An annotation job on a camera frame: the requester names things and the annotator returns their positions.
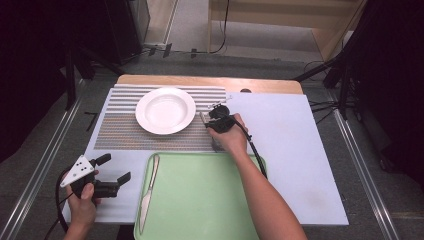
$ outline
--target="table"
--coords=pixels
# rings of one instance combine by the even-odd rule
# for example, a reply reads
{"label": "table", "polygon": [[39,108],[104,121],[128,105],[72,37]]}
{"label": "table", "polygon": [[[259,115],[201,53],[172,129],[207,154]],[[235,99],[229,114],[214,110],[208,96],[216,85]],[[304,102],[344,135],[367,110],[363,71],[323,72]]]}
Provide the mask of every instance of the table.
{"label": "table", "polygon": [[[347,31],[354,30],[366,0],[230,0],[229,22],[312,28],[324,61],[329,60]],[[208,51],[211,23],[224,21],[227,0],[209,0]]]}
{"label": "table", "polygon": [[[233,96],[227,106],[231,113],[242,114],[249,132],[253,135],[256,148],[267,161],[269,181],[285,196],[299,221],[302,224],[348,224],[308,101],[298,82],[123,75],[117,84],[117,89],[125,87],[126,84],[135,84],[136,88],[149,85],[225,87],[226,93]],[[242,89],[249,89],[253,93],[240,93]],[[121,187],[117,198],[103,199],[98,207],[96,219],[104,223],[132,224],[140,200],[147,159],[157,150],[95,148],[111,93],[106,99],[85,155],[88,158],[97,158],[102,154],[111,153],[112,160],[97,168],[101,172],[98,175],[101,181],[113,181],[128,171],[132,172],[132,179]],[[65,217],[69,219],[69,212],[66,211],[69,209],[64,212]]]}

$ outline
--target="white plate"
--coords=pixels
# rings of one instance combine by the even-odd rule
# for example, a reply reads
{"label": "white plate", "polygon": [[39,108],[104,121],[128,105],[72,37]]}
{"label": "white plate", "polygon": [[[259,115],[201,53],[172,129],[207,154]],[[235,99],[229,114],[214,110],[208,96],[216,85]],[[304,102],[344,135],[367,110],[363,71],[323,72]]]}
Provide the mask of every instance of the white plate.
{"label": "white plate", "polygon": [[187,127],[196,114],[196,103],[185,91],[164,87],[153,90],[137,104],[135,116],[145,130],[155,134],[172,134]]}

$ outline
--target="knife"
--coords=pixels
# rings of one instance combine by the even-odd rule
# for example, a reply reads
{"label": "knife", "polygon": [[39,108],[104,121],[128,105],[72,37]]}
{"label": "knife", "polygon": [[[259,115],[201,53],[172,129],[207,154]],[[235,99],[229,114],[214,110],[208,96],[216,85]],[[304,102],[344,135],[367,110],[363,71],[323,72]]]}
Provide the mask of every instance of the knife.
{"label": "knife", "polygon": [[149,209],[150,198],[152,197],[153,184],[155,183],[156,172],[159,167],[159,155],[155,154],[153,156],[153,171],[152,176],[150,178],[149,188],[147,189],[146,195],[143,196],[143,200],[141,200],[141,211],[140,211],[140,221],[139,221],[139,230],[140,234],[143,232],[144,224],[146,223],[147,210]]}

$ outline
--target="human arm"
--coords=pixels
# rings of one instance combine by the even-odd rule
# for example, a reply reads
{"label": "human arm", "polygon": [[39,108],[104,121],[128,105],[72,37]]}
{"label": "human arm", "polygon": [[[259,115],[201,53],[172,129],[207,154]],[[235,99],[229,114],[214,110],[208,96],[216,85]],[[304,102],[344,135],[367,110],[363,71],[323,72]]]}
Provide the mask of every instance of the human arm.
{"label": "human arm", "polygon": [[[240,115],[235,114],[234,117],[244,127]],[[247,140],[240,127],[235,125],[222,134],[216,133],[211,128],[208,128],[208,132],[234,159],[259,238],[306,239],[302,226],[284,198],[262,175],[247,154]]]}
{"label": "human arm", "polygon": [[[70,186],[66,187],[66,192],[72,194]],[[65,235],[65,240],[85,239],[96,219],[96,207],[91,201],[94,194],[94,185],[88,183],[84,186],[81,193],[81,199],[75,194],[68,198],[69,208],[71,210],[71,224]]]}

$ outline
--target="green tray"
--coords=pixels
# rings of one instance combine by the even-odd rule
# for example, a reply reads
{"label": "green tray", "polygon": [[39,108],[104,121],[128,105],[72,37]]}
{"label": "green tray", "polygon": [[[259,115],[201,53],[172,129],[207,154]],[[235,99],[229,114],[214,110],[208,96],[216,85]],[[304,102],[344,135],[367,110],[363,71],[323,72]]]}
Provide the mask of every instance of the green tray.
{"label": "green tray", "polygon": [[141,199],[152,175],[152,156],[147,164],[135,239],[258,239],[240,175],[228,154],[158,154],[159,167],[140,234]]}

